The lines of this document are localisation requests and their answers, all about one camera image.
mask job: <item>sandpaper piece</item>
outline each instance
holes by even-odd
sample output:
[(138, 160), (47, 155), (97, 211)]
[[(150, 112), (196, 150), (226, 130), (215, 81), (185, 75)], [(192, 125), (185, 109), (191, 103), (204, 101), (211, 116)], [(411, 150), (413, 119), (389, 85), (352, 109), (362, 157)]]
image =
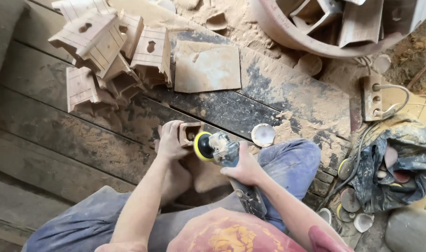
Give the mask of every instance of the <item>sandpaper piece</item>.
[(176, 92), (198, 93), (241, 88), (237, 46), (178, 41)]

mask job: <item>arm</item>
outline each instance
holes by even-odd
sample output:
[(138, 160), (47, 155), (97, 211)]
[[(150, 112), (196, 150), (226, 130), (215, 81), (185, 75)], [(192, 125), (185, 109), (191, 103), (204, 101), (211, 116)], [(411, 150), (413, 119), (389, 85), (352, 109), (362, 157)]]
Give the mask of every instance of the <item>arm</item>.
[(307, 251), (312, 251), (308, 235), (312, 226), (319, 226), (334, 241), (346, 247), (339, 234), (325, 220), (266, 174), (249, 153), (247, 142), (240, 143), (237, 167), (222, 168), (221, 173), (233, 177), (243, 184), (259, 187), (282, 217), (292, 238)]
[(177, 139), (181, 123), (183, 122), (171, 121), (161, 129), (157, 157), (124, 205), (110, 243), (140, 242), (148, 247), (165, 174), (172, 162), (188, 154), (188, 150), (183, 149)]

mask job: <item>bare foot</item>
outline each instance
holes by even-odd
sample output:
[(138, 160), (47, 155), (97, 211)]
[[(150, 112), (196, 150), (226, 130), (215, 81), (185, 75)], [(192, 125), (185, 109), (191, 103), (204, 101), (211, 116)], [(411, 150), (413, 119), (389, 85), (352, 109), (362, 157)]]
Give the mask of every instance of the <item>bare foot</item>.
[[(155, 140), (155, 151), (158, 152), (160, 140)], [(182, 193), (186, 192), (192, 184), (190, 172), (183, 168), (179, 161), (174, 161), (168, 169), (163, 181), (163, 188), (160, 199), (160, 207), (173, 202)]]

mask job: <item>keyhole-shaped hole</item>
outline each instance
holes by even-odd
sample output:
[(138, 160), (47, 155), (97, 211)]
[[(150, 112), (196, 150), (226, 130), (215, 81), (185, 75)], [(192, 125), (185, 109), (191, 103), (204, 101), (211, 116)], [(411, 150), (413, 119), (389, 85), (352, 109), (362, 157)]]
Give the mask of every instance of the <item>keyhole-shaped hole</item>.
[(90, 27), (92, 27), (91, 23), (85, 23), (83, 26), (79, 27), (79, 33), (86, 32)]
[(126, 34), (127, 32), (127, 27), (126, 26), (119, 26), (118, 29), (120, 30), (121, 33)]
[(154, 50), (155, 50), (155, 48), (154, 48), (155, 44), (156, 43), (154, 41), (152, 41), (152, 40), (148, 42), (148, 48), (146, 49), (148, 51), (148, 53), (154, 52)]

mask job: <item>hand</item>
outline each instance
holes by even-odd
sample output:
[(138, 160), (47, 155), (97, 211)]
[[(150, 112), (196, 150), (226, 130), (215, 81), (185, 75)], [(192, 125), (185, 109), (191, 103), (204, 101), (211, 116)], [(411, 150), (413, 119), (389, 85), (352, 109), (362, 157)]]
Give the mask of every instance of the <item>hand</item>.
[(180, 146), (178, 140), (178, 128), (182, 121), (175, 120), (158, 126), (160, 141), (155, 140), (156, 152), (158, 158), (165, 158), (170, 161), (178, 160), (190, 153), (190, 149)]
[(239, 161), (236, 167), (224, 167), (221, 173), (232, 177), (244, 185), (258, 186), (268, 175), (247, 149), (247, 142), (239, 142)]

